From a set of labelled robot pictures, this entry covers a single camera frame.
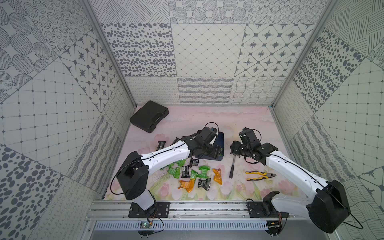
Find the black checkered cookie packet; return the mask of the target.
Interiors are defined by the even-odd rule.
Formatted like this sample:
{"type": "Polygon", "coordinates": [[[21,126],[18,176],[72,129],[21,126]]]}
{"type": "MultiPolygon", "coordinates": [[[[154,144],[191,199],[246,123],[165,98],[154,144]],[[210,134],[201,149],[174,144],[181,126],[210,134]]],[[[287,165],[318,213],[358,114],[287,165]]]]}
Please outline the black checkered cookie packet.
{"type": "Polygon", "coordinates": [[[156,148],[156,151],[159,151],[165,147],[166,141],[158,141],[158,146],[156,148]]]}

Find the black packet front row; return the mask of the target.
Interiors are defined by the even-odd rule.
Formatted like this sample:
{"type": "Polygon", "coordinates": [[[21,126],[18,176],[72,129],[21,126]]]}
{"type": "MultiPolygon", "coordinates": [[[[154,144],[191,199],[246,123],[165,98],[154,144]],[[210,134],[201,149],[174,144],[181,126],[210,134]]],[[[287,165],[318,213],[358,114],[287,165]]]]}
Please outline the black packet front row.
{"type": "Polygon", "coordinates": [[[211,178],[198,180],[198,188],[199,189],[204,189],[206,191],[209,191],[210,187],[211,187],[211,178]]]}

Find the light green cookie packet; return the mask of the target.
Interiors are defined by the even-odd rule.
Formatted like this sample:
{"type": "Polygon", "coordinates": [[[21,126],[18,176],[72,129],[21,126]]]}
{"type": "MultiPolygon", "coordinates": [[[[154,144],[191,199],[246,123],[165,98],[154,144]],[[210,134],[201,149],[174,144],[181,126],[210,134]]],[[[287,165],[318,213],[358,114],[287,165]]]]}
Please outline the light green cookie packet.
{"type": "Polygon", "coordinates": [[[195,170],[191,170],[190,180],[195,181],[198,176],[199,176],[198,172],[196,172],[195,170]]]}

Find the small black checkered packet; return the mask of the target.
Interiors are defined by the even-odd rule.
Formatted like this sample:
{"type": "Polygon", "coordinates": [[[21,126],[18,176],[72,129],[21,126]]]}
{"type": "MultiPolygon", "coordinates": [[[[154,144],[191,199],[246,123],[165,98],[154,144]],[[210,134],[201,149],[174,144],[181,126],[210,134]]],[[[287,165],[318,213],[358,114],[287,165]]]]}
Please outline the small black checkered packet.
{"type": "Polygon", "coordinates": [[[197,167],[199,165],[199,163],[200,163],[200,159],[191,158],[189,166],[190,167],[197,167]]]}

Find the dark blue storage box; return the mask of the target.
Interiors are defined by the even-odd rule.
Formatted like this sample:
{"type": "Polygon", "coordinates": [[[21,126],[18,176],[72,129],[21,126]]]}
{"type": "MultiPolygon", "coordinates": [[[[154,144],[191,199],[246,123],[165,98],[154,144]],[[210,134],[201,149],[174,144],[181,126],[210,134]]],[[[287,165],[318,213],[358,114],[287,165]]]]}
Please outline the dark blue storage box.
{"type": "Polygon", "coordinates": [[[224,133],[223,132],[219,132],[218,133],[218,137],[216,138],[214,144],[220,146],[220,148],[221,148],[219,156],[217,158],[212,158],[212,157],[203,155],[201,157],[201,159],[212,160],[212,161],[222,161],[223,160],[223,158],[224,158],[224,151],[225,151],[225,138],[224,138],[224,133]]]}

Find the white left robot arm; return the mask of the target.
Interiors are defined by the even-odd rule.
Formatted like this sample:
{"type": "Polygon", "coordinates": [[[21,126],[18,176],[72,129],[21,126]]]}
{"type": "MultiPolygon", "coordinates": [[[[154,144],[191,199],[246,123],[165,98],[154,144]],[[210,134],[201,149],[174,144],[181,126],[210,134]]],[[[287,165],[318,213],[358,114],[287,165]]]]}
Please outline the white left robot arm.
{"type": "Polygon", "coordinates": [[[161,168],[190,157],[218,158],[221,153],[221,147],[215,144],[218,136],[219,129],[205,126],[164,149],[143,155],[134,151],[128,154],[111,182],[118,181],[122,190],[119,194],[138,205],[145,218],[154,217],[157,203],[147,188],[149,176],[161,168]]]}

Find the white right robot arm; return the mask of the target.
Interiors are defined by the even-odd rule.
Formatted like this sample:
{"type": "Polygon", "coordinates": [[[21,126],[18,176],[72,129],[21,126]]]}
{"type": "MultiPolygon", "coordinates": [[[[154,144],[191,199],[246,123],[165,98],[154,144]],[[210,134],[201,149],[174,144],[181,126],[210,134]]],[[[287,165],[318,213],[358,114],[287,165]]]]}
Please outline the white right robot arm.
{"type": "Polygon", "coordinates": [[[255,163],[276,170],[305,193],[304,198],[288,196],[279,191],[268,193],[262,203],[246,200],[251,217],[263,214],[270,218],[282,219],[289,214],[312,221],[325,233],[333,233],[346,223],[353,214],[350,209],[345,187],[337,180],[327,181],[290,160],[270,143],[261,144],[254,130],[244,128],[240,141],[231,144],[231,154],[252,158],[255,163]]]}

